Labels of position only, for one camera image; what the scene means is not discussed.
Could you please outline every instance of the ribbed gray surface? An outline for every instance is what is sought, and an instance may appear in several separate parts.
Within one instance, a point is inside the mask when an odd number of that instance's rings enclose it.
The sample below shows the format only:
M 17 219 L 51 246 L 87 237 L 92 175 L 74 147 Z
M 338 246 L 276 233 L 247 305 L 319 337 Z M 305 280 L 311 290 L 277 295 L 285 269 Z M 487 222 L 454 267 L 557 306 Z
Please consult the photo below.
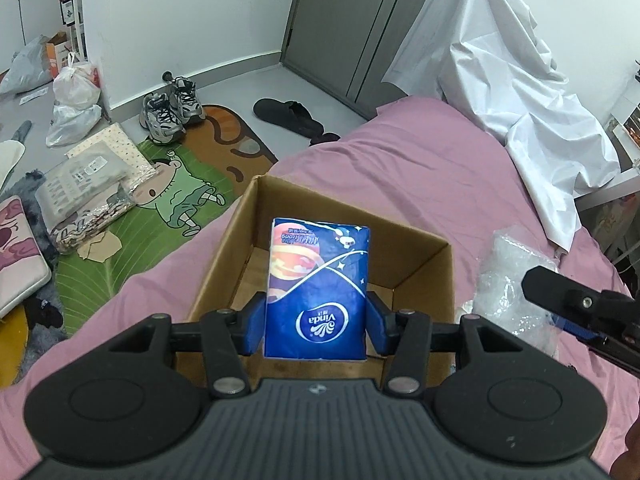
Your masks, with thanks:
M 146 463 L 81 470 L 53 461 L 34 480 L 591 480 L 587 459 L 546 469 L 495 464 L 455 447 L 417 402 L 372 381 L 265 380 L 252 396 L 214 404 L 191 437 Z

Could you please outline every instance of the vinda logo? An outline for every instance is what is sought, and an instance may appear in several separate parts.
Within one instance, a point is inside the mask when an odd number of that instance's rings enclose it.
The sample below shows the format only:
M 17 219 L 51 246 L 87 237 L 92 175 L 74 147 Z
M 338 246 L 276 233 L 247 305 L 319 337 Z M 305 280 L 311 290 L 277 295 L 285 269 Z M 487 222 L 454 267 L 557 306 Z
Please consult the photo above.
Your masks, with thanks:
M 340 337 L 349 323 L 349 313 L 340 303 L 325 303 L 303 310 L 296 319 L 296 331 L 311 343 L 328 343 Z

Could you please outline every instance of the white slipper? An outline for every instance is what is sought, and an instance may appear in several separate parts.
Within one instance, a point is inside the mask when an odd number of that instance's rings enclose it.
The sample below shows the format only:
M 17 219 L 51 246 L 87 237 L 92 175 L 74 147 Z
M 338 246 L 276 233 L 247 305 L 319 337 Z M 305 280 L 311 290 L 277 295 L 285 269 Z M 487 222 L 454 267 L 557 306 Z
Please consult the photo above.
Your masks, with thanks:
M 24 155 L 24 145 L 17 140 L 0 142 L 0 189 L 9 176 L 9 172 Z

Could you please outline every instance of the yellow rug section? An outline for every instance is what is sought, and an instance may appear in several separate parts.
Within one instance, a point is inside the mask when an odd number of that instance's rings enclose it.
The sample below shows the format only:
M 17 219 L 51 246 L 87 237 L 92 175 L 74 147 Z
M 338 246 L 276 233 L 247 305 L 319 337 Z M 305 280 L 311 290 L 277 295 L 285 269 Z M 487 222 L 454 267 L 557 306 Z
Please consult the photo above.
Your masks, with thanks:
M 24 308 L 18 305 L 0 320 L 0 388 L 14 382 L 28 336 Z

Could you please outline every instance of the green leaf rug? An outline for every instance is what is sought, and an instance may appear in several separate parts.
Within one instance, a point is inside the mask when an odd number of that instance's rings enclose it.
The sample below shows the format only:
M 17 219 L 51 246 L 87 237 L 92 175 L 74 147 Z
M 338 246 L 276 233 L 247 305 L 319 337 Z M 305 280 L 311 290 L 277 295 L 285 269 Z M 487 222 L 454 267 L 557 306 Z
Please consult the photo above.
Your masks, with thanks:
M 83 260 L 78 253 L 60 256 L 56 286 L 69 335 L 115 296 L 129 276 L 149 270 L 192 239 L 236 198 L 231 180 L 184 146 L 169 149 L 145 141 L 139 149 L 160 176 L 136 189 L 136 202 L 142 206 L 108 227 L 122 248 L 103 264 Z

